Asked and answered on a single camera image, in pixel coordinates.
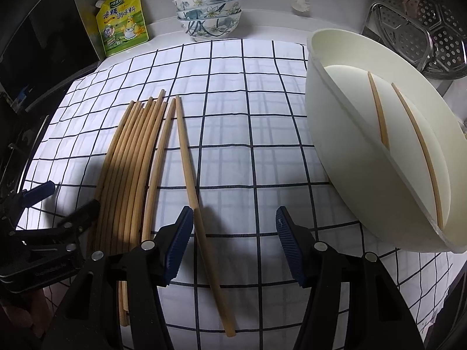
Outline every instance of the yellow packet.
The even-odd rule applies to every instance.
[[[96,19],[107,56],[149,40],[141,0],[106,0]]]

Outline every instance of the stack of bowls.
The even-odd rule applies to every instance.
[[[232,32],[240,20],[241,0],[173,0],[177,19],[194,39],[215,39]]]

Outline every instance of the silver screw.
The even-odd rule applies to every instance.
[[[92,260],[99,260],[99,259],[102,259],[102,257],[104,257],[104,253],[101,250],[97,250],[93,252],[92,255],[90,256]]]
[[[315,249],[318,251],[326,251],[327,250],[327,244],[324,242],[317,242],[315,243]]]
[[[365,259],[368,262],[376,262],[378,260],[378,256],[374,252],[367,252],[365,254]]]
[[[74,250],[76,250],[76,245],[75,244],[67,244],[65,249],[67,251],[74,251]]]
[[[152,241],[144,241],[143,243],[141,243],[141,248],[143,250],[151,250],[154,248],[154,246],[155,244]]]

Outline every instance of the cartoon chicken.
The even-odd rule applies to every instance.
[[[132,39],[143,32],[143,28],[139,26],[133,16],[127,17],[127,26],[125,27],[125,38]]]

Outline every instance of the checkered tablecloth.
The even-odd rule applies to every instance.
[[[293,347],[310,291],[292,279],[283,255],[275,227],[280,205],[337,251],[378,254],[424,335],[452,280],[456,256],[396,249],[375,238],[345,206],[308,130],[307,59],[303,45],[228,39],[155,50],[76,80],[24,183],[29,189],[52,180],[59,187],[26,210],[19,226],[53,226],[91,199],[128,103],[146,101],[163,88],[168,99],[180,95],[183,102],[203,221],[237,328],[236,337],[222,333],[192,236],[177,277],[159,289],[175,349]],[[184,205],[188,198],[173,125],[153,230],[173,223]],[[53,309],[69,282],[46,289]],[[344,345],[347,309],[344,284],[335,349]],[[122,328],[122,335],[132,349],[130,327]]]

